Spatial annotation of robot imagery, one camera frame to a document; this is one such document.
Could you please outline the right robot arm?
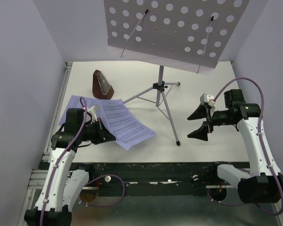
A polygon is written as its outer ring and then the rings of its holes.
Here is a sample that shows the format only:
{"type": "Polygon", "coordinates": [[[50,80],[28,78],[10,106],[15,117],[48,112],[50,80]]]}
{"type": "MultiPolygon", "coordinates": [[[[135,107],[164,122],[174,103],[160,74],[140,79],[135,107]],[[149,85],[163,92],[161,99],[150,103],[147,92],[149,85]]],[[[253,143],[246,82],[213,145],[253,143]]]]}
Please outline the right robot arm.
{"type": "Polygon", "coordinates": [[[188,134],[188,138],[208,140],[215,126],[233,125],[240,132],[250,163],[246,173],[232,164],[221,163],[208,172],[210,183],[226,181],[238,190],[243,203],[276,203],[283,193],[283,174],[277,166],[264,134],[263,121],[259,118],[258,104],[247,104],[241,89],[224,93],[226,110],[215,110],[214,97],[203,94],[200,105],[188,120],[204,118],[202,126],[188,134]]]}

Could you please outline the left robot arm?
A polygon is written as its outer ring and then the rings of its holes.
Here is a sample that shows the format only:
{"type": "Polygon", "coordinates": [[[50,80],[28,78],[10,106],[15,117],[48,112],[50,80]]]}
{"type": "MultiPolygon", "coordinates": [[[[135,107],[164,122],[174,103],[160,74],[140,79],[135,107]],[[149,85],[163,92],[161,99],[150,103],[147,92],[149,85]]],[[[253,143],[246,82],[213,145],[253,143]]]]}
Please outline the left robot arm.
{"type": "Polygon", "coordinates": [[[51,137],[50,164],[42,192],[33,209],[26,210],[24,220],[29,226],[69,226],[72,209],[84,186],[95,181],[91,167],[71,167],[82,142],[98,145],[116,138],[99,117],[99,106],[87,111],[69,108],[64,128],[51,137]]]}

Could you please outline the lilac sheet music page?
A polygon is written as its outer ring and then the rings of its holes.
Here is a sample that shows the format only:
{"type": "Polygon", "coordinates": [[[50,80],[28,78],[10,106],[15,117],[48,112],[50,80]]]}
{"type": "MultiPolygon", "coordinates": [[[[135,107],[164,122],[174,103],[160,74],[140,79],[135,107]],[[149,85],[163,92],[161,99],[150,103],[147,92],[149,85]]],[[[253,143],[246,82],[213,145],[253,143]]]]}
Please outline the lilac sheet music page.
{"type": "MultiPolygon", "coordinates": [[[[98,99],[95,98],[88,98],[88,97],[84,97],[84,99],[86,100],[87,103],[87,108],[91,108],[94,105],[97,105],[100,103],[100,101],[98,99]]],[[[72,95],[68,101],[68,104],[66,105],[66,108],[62,114],[62,117],[58,123],[59,126],[61,126],[63,123],[66,122],[66,112],[67,109],[69,108],[82,108],[82,105],[80,103],[80,96],[75,96],[72,95]]]]}
{"type": "Polygon", "coordinates": [[[116,143],[125,150],[147,139],[156,133],[137,120],[126,108],[121,99],[98,100],[99,118],[107,130],[116,138],[116,143]]]}

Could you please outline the lilac perforated music stand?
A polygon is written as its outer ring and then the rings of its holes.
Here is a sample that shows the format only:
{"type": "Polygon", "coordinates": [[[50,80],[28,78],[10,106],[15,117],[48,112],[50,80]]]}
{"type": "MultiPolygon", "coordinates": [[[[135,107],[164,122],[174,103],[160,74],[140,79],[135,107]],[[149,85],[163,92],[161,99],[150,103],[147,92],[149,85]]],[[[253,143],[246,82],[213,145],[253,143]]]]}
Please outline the lilac perforated music stand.
{"type": "Polygon", "coordinates": [[[166,103],[165,67],[209,75],[216,68],[247,0],[106,0],[112,55],[159,66],[155,106],[166,103]]]}

